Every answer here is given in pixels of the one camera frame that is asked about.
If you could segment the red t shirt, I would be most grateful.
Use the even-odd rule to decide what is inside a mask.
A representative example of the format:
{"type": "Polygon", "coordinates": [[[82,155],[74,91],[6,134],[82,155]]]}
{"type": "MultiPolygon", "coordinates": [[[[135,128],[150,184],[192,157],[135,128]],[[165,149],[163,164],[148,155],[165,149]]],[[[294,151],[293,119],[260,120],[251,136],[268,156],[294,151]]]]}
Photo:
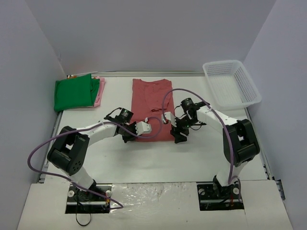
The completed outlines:
{"type": "Polygon", "coordinates": [[[154,138],[138,138],[137,142],[157,142],[173,141],[174,137],[170,134],[171,125],[160,126],[160,122],[155,119],[162,118],[163,112],[174,111],[174,100],[172,82],[166,79],[146,82],[141,79],[132,80],[132,101],[131,111],[133,117],[131,122],[140,122],[149,118],[152,131],[149,136],[157,134],[154,138]]]}

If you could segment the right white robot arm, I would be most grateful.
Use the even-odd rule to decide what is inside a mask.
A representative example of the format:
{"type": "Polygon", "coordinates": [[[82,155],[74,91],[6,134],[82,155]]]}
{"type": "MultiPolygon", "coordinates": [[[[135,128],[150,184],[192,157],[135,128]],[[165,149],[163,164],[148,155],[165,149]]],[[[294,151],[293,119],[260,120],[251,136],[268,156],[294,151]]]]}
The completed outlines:
{"type": "Polygon", "coordinates": [[[176,117],[172,112],[163,113],[164,123],[171,124],[171,135],[175,143],[187,141],[194,125],[207,125],[223,137],[225,162],[213,178],[213,194],[219,199],[230,195],[234,186],[239,184],[239,175],[248,162],[260,152],[260,146],[251,122],[238,120],[214,110],[205,102],[194,103],[191,98],[180,104],[184,114],[176,117]]]}

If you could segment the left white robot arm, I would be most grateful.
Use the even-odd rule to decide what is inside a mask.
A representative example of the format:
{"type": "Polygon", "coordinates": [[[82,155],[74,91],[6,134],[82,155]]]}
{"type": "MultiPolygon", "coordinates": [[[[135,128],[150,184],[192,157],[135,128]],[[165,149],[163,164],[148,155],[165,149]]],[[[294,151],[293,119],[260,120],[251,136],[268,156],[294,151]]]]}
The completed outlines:
{"type": "Polygon", "coordinates": [[[121,135],[124,142],[128,142],[143,134],[137,128],[137,122],[130,122],[133,112],[121,107],[119,110],[120,113],[115,117],[109,113],[102,121],[86,127],[86,131],[80,132],[75,128],[65,126],[60,131],[62,136],[56,138],[47,154],[47,160],[50,163],[81,186],[79,195],[85,200],[94,199],[96,193],[110,196],[109,192],[97,187],[96,181],[83,167],[88,147],[105,138],[117,135],[121,135]]]}

